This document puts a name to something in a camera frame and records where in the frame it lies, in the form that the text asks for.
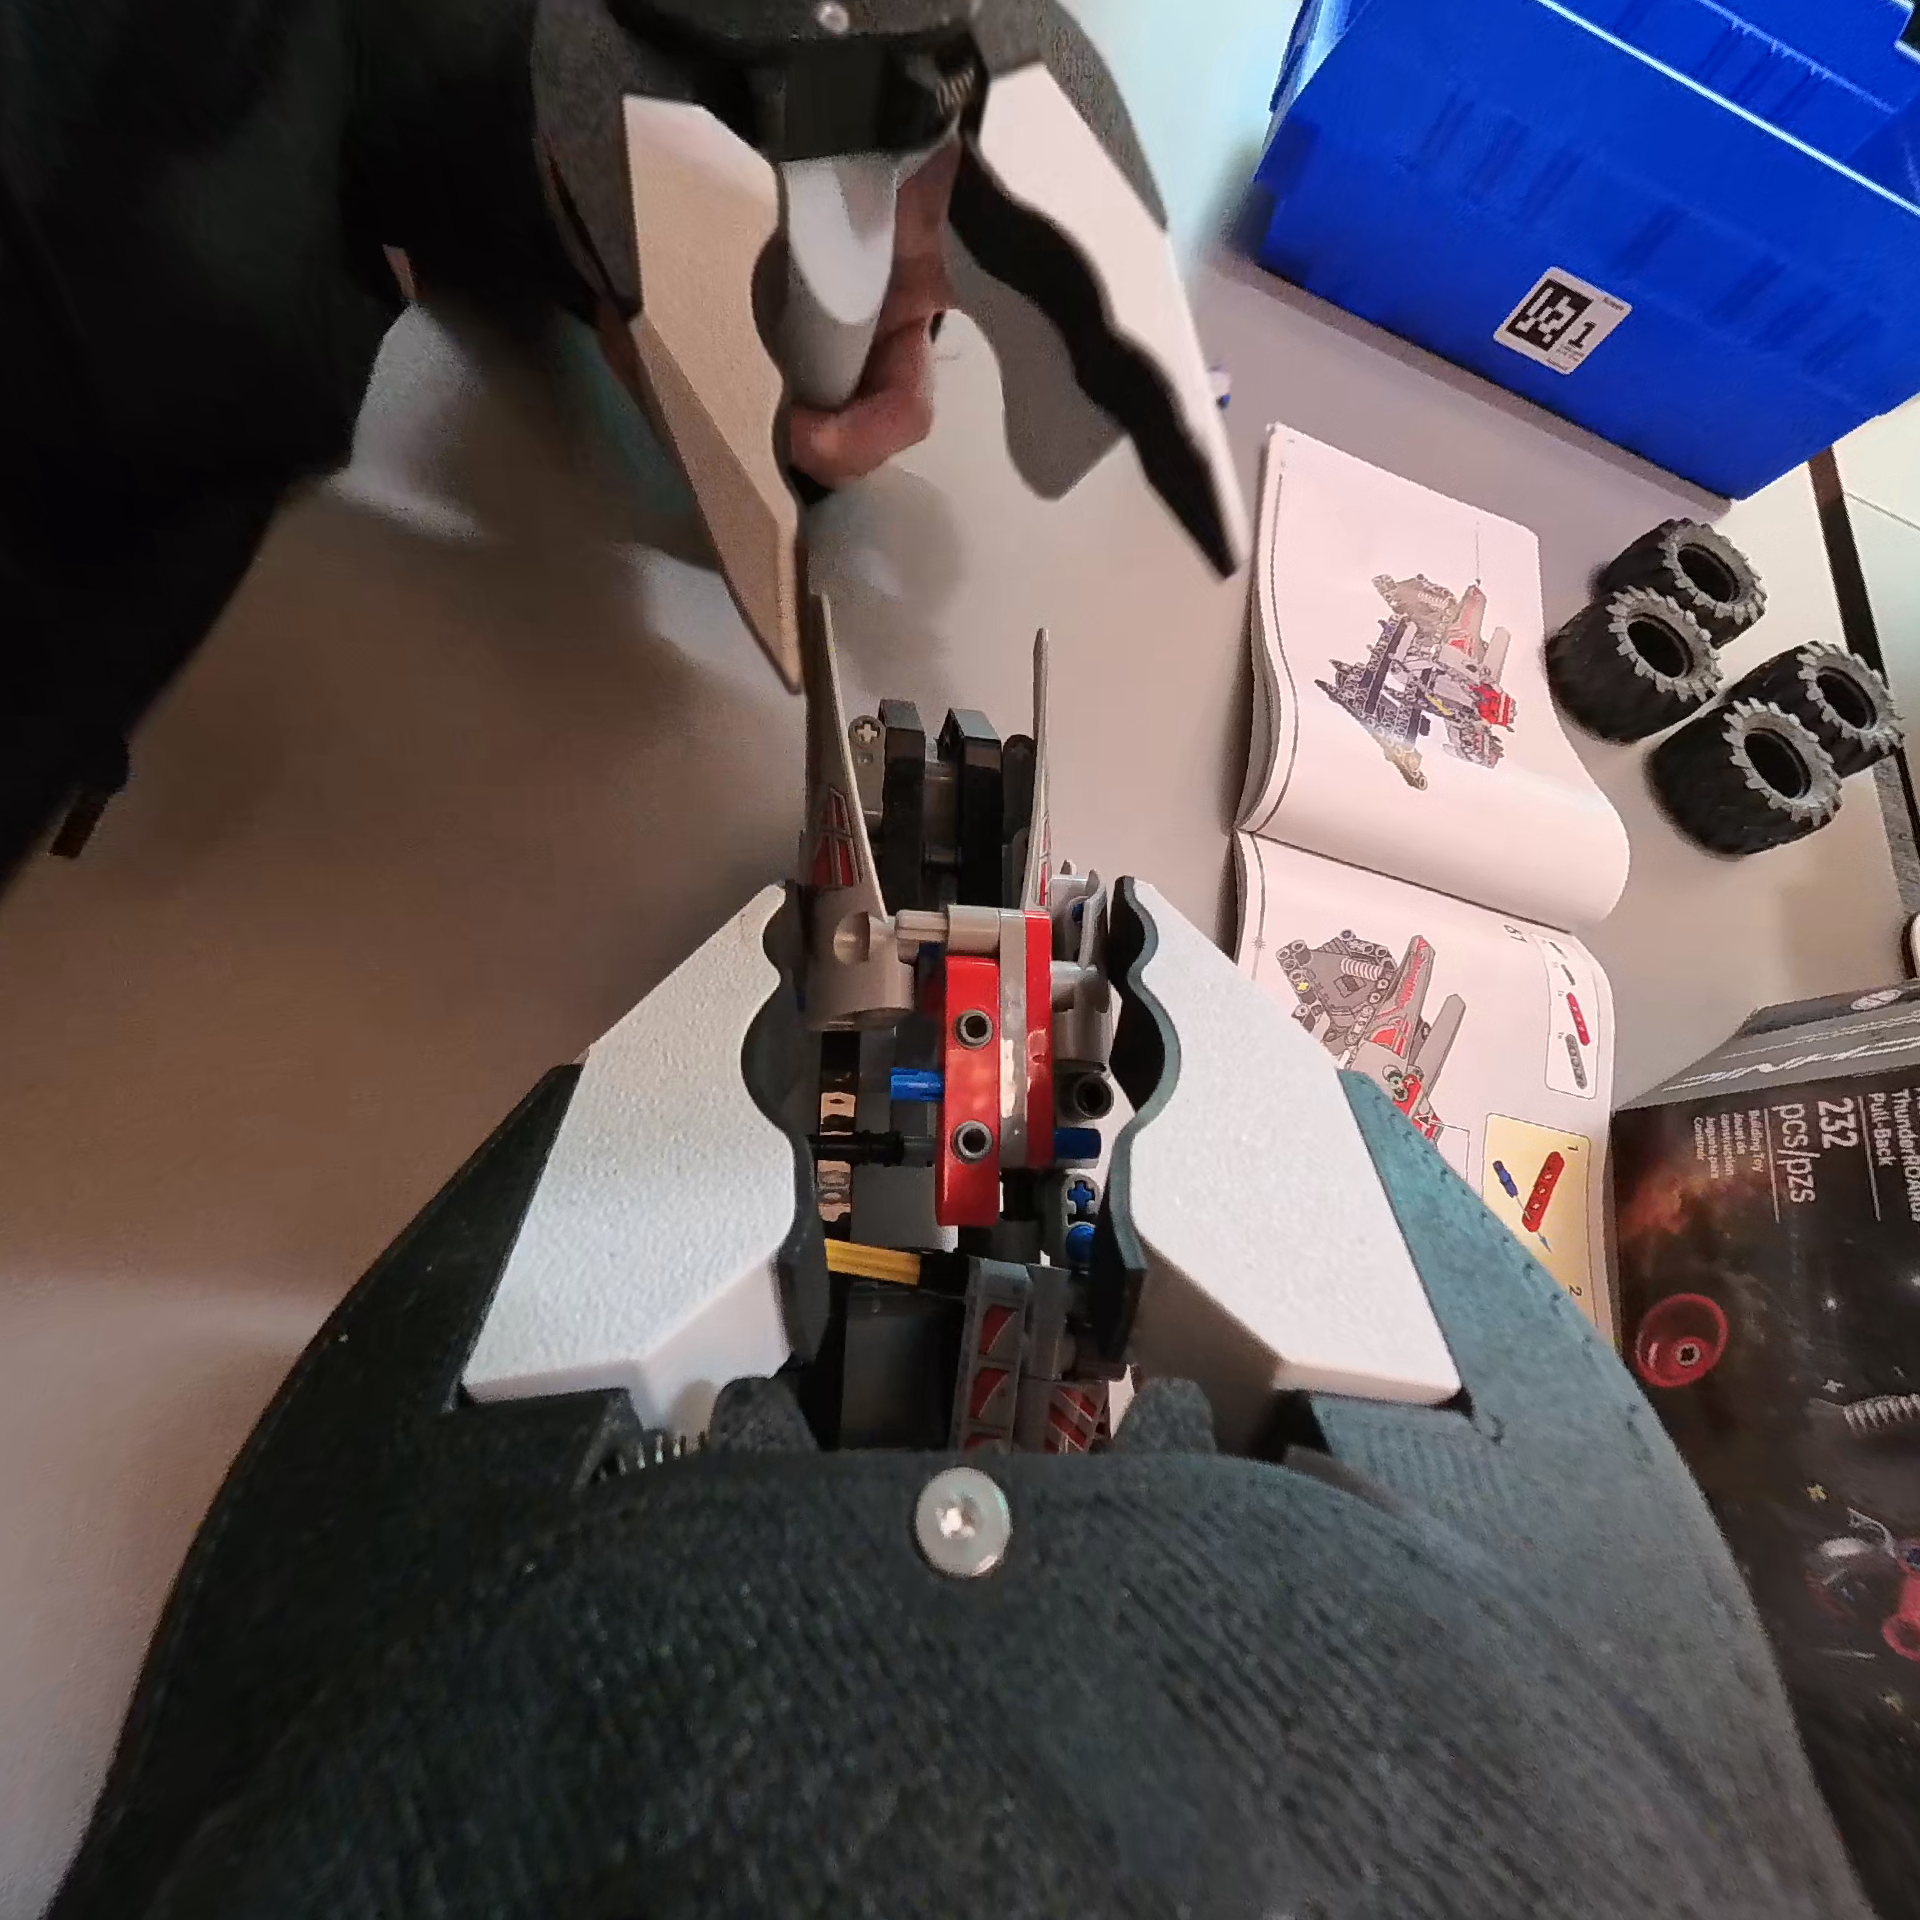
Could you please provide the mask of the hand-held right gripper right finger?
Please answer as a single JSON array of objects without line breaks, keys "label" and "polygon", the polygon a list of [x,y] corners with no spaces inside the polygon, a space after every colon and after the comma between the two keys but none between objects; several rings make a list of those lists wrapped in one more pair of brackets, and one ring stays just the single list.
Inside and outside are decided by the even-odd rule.
[{"label": "hand-held right gripper right finger", "polygon": [[1213,1412],[1289,1394],[1440,1407],[1462,1392],[1347,1082],[1139,878],[1108,909],[1128,1117],[1090,1252],[1090,1328],[1138,1389]]}]

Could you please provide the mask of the blue plastic bin with tag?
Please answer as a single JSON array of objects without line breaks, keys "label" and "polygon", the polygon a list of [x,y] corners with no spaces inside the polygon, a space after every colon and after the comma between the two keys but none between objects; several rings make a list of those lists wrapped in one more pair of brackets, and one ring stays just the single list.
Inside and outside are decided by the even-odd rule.
[{"label": "blue plastic bin with tag", "polygon": [[1918,397],[1918,106],[1827,160],[1564,13],[1306,4],[1256,260],[1701,491]]}]

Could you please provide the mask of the red grey toy brick vehicle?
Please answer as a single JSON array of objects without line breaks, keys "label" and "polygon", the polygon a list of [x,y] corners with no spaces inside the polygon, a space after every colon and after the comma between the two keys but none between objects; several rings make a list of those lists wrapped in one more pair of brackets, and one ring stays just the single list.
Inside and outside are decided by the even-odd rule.
[{"label": "red grey toy brick vehicle", "polygon": [[1139,1281],[1108,1227],[1108,889],[1050,852],[1047,637],[1030,724],[851,714],[803,613],[800,1013],[828,1320],[795,1394],[823,1449],[1090,1453]]}]

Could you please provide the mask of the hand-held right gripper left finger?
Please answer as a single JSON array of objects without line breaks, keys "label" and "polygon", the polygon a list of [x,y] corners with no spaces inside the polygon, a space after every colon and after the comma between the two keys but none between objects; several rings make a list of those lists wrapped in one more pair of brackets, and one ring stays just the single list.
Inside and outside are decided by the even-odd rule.
[{"label": "hand-held right gripper left finger", "polygon": [[811,1358],[823,1236],[788,1092],[792,895],[764,886],[579,1060],[466,1363],[479,1403],[715,1404]]}]

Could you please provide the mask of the grey flat panel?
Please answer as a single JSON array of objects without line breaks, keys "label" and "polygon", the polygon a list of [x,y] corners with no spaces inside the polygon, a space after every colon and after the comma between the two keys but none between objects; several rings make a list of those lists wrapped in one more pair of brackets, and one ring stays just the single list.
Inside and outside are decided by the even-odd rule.
[{"label": "grey flat panel", "polygon": [[1895,954],[1918,976],[1918,470],[1835,446],[1811,465],[1842,645],[1886,689],[1902,742],[1871,773],[1895,895]]}]

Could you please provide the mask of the black toy tyre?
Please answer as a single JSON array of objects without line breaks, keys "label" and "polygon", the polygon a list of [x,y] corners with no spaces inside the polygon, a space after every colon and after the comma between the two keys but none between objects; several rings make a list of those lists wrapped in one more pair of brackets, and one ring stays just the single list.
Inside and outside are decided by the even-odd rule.
[{"label": "black toy tyre", "polygon": [[1669,518],[1633,541],[1594,577],[1594,593],[1652,591],[1678,606],[1717,649],[1744,637],[1768,611],[1754,561],[1725,534]]},{"label": "black toy tyre", "polygon": [[1624,745],[1688,724],[1725,689],[1709,634],[1652,588],[1598,593],[1547,639],[1544,668],[1581,731]]},{"label": "black toy tyre", "polygon": [[1774,702],[1824,745],[1839,777],[1902,750],[1906,727],[1876,668],[1835,643],[1804,643],[1764,659],[1728,689],[1728,702]]},{"label": "black toy tyre", "polygon": [[1842,776],[1824,742],[1784,706],[1735,701],[1708,712],[1645,760],[1672,830],[1714,856],[1757,856],[1837,820]]}]

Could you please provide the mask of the dark toy set box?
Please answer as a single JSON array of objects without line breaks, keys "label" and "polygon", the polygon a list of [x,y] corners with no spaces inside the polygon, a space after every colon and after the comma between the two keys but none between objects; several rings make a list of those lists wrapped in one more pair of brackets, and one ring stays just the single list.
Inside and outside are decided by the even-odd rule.
[{"label": "dark toy set box", "polygon": [[1770,1004],[1613,1121],[1620,1350],[1879,1917],[1918,1914],[1918,981]]}]

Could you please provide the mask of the person's left forearm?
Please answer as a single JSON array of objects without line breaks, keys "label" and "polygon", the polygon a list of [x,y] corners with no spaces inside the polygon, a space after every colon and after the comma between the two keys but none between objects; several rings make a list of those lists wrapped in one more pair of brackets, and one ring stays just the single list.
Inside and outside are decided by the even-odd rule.
[{"label": "person's left forearm", "polygon": [[420,295],[587,311],[532,4],[2,7],[2,881],[346,466]]}]

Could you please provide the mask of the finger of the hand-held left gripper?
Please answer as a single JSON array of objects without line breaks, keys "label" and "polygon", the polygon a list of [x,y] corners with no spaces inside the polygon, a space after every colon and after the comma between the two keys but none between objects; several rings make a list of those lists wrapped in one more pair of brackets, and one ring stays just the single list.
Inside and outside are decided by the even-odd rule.
[{"label": "finger of the hand-held left gripper", "polygon": [[1226,580],[1249,521],[1181,266],[1056,72],[991,79],[954,185],[954,233],[1059,339],[1076,397],[1131,442],[1144,478]]},{"label": "finger of the hand-held left gripper", "polygon": [[782,374],[757,325],[781,233],[775,168],[687,100],[624,99],[643,393],[757,649],[803,689],[800,501],[778,453]]}]

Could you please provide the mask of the open instruction booklet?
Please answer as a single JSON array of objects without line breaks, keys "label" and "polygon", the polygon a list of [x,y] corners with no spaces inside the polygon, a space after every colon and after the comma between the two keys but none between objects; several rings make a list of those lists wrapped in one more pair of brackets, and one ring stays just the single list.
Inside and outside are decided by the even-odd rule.
[{"label": "open instruction booklet", "polygon": [[1614,1335],[1630,836],[1548,693],[1531,531],[1276,424],[1249,574],[1234,965]]}]

